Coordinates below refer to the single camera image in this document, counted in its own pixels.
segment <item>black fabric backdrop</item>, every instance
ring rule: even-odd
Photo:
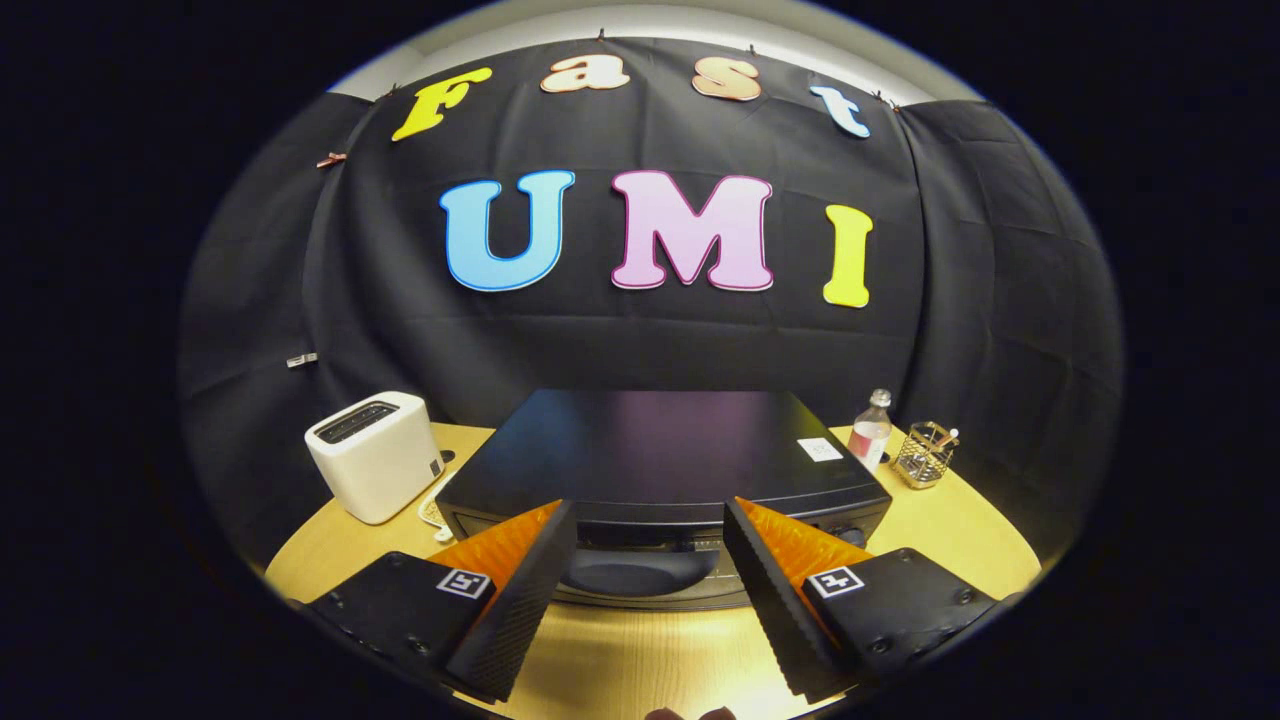
[[[609,53],[631,82],[549,95],[552,63]],[[750,102],[704,97],[694,63],[760,70]],[[477,67],[444,122],[390,136],[413,91]],[[869,138],[841,131],[810,85],[855,101]],[[349,159],[328,170],[326,152]],[[494,179],[495,255],[529,237],[524,174],[567,169],[556,268],[480,293],[444,260],[439,196]],[[694,209],[728,174],[773,186],[774,284],[623,291],[625,202],[612,178],[669,173]],[[858,208],[867,307],[828,305],[833,229]],[[959,424],[956,464],[1042,557],[1065,547],[1106,459],[1119,409],[1119,318],[1098,243],[1065,183],[992,106],[892,113],[861,90],[745,53],[684,41],[522,49],[424,78],[374,104],[329,95],[269,143],[228,196],[192,272],[183,322],[186,433],[214,510],[265,565],[329,492],[302,432],[381,389],[428,398],[435,420],[497,427],[536,387],[785,388],[831,425],[874,387],[900,425]],[[319,354],[288,370],[284,359]]]

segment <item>black box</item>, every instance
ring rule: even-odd
[[[436,503],[466,538],[572,500],[579,550],[556,598],[673,610],[748,605],[721,552],[733,496],[845,537],[870,537],[890,505],[790,392],[567,389],[534,392]]]

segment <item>pen holder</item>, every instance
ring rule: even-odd
[[[915,423],[902,439],[893,470],[913,488],[933,487],[947,471],[957,445],[960,441],[942,425]]]

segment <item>pink letter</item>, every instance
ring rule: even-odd
[[[713,286],[760,291],[773,284],[773,273],[764,265],[764,201],[773,195],[769,183],[724,177],[698,214],[663,172],[622,173],[613,178],[613,187],[627,199],[627,246],[622,264],[613,270],[613,284],[626,290],[660,286],[667,272],[655,261],[657,241],[684,284],[698,279],[716,241],[719,260],[707,273]]]

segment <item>wooden table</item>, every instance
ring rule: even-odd
[[[431,428],[442,448],[457,452],[451,471],[493,434],[442,423]],[[832,433],[847,442],[850,428]],[[902,438],[895,428],[886,447],[891,456]],[[996,600],[1025,589],[1039,574],[1027,541],[955,473],[923,491],[909,488],[887,464],[876,479],[893,502],[868,551],[914,547]],[[330,500],[275,555],[268,583],[284,597],[310,602],[388,551],[434,555],[444,546],[433,539],[435,528],[419,519],[420,501],[370,527]],[[640,720],[664,706],[689,720],[721,706],[740,720],[773,720],[838,700],[809,705],[787,691],[750,607],[653,612],[558,602],[547,609],[509,702],[486,706],[458,697],[517,720]]]

